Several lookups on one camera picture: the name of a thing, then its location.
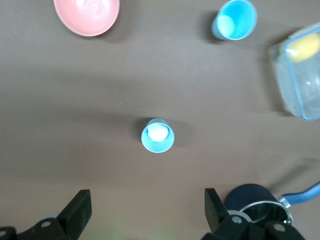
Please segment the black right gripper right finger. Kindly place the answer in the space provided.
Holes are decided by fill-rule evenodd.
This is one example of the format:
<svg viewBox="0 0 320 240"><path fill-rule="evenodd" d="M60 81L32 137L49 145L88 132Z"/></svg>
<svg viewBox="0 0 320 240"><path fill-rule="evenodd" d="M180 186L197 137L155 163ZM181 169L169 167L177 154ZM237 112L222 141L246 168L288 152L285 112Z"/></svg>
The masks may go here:
<svg viewBox="0 0 320 240"><path fill-rule="evenodd" d="M269 221L263 227L243 214L229 214L214 188L204 190L204 211L211 232L204 240L303 240L300 232L289 224Z"/></svg>

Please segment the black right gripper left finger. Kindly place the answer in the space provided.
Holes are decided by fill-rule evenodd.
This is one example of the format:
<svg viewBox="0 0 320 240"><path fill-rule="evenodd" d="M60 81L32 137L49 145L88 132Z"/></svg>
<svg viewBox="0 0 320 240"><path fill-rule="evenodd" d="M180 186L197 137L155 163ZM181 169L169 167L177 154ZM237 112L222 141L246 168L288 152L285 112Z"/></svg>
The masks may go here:
<svg viewBox="0 0 320 240"><path fill-rule="evenodd" d="M56 217L42 219L21 233L17 233L12 226L3 226L0 228L0 238L2 240L77 240L91 216L91 192L83 189Z"/></svg>

